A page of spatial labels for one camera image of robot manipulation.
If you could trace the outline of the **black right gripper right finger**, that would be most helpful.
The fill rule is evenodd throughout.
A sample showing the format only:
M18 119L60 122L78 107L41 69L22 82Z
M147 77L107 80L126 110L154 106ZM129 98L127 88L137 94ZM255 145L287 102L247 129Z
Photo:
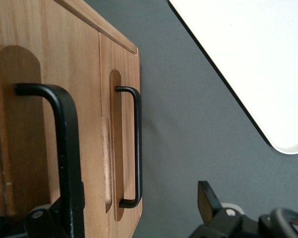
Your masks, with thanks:
M207 181L198 182L198 210L203 224L191 238L260 238L259 225L246 215L224 207Z

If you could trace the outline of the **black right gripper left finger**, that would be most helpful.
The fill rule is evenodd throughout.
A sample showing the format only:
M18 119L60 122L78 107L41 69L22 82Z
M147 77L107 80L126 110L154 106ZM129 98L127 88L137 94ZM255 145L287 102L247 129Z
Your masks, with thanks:
M24 220L27 238L69 238L61 225L61 199L58 198L49 208L31 211Z

